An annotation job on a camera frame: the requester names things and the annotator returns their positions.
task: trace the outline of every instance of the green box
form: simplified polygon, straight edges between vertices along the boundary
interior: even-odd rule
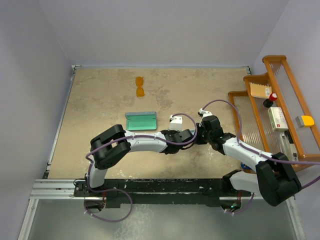
[[[126,129],[129,131],[146,131],[157,129],[155,111],[126,112]]]

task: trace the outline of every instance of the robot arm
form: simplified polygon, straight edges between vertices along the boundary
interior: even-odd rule
[[[290,164],[275,163],[261,156],[288,161],[285,154],[272,154],[256,149],[242,141],[240,146],[236,136],[224,133],[216,116],[210,112],[199,110],[202,121],[198,126],[197,144],[209,143],[212,148],[223,155],[233,157],[250,167],[256,174],[233,171],[228,176],[229,184],[236,190],[259,193],[271,206],[277,206],[289,197],[301,191],[300,181]]]
[[[242,142],[250,149],[260,152],[260,154],[252,153],[239,145],[235,135],[224,133],[219,119],[211,112],[200,109],[198,114],[202,117],[202,120],[196,124],[197,135],[194,143],[197,145],[209,143],[214,150],[238,159],[256,172],[256,174],[250,174],[235,170],[227,174],[224,180],[231,189],[259,193],[272,206],[277,206],[302,189],[291,165],[275,164],[261,156],[261,154],[264,154],[274,159],[288,160],[283,153],[263,152]],[[136,133],[126,131],[122,125],[118,124],[93,138],[90,142],[91,151],[112,140],[132,136],[132,138],[118,141],[115,146],[109,145],[93,154],[94,165],[89,173],[90,186],[92,188],[102,186],[107,169],[117,164],[127,153],[152,151],[176,154],[180,149],[183,149],[183,145],[166,143],[159,138],[175,143],[186,143],[193,138],[189,129],[184,131],[181,131],[181,129],[182,117],[171,116],[168,130],[156,133],[139,133],[139,135],[146,137],[136,138],[134,137]]]

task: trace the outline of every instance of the wooden rack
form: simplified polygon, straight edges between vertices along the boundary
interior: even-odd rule
[[[292,136],[294,145],[297,150],[299,161],[316,161],[320,162],[320,133],[316,125],[312,127],[299,128],[295,118],[299,115],[312,116],[301,93],[297,81],[289,67],[287,58],[284,55],[268,55],[262,59],[266,73],[262,75],[247,75],[243,78],[246,91],[229,92],[231,103],[237,105],[235,97],[248,97],[253,109],[255,121],[260,134],[260,141],[266,152],[273,152],[271,144],[274,143],[272,132],[267,131],[271,125],[265,121],[266,115],[262,118],[263,107],[260,106],[257,98],[250,94],[250,83],[270,85],[272,92],[276,93],[276,105],[282,108],[288,129]],[[233,111],[237,131],[240,129],[237,113]],[[294,165],[296,172],[308,168],[310,165]]]

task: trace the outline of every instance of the gray wall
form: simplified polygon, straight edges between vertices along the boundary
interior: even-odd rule
[[[0,1],[0,238],[17,239],[71,79],[37,0]]]
[[[72,64],[251,65],[288,0],[39,0]]]
[[[290,0],[261,53],[253,64],[253,73],[266,72],[262,63],[265,55],[286,55],[299,87],[320,126],[320,1]],[[303,170],[299,177],[303,183],[320,175],[320,167]],[[320,182],[301,191],[296,198],[306,236],[310,240],[320,237]]]

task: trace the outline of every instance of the white box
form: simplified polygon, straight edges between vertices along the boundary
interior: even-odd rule
[[[274,132],[284,132],[288,130],[285,115],[281,107],[270,107],[268,110],[269,119]]]

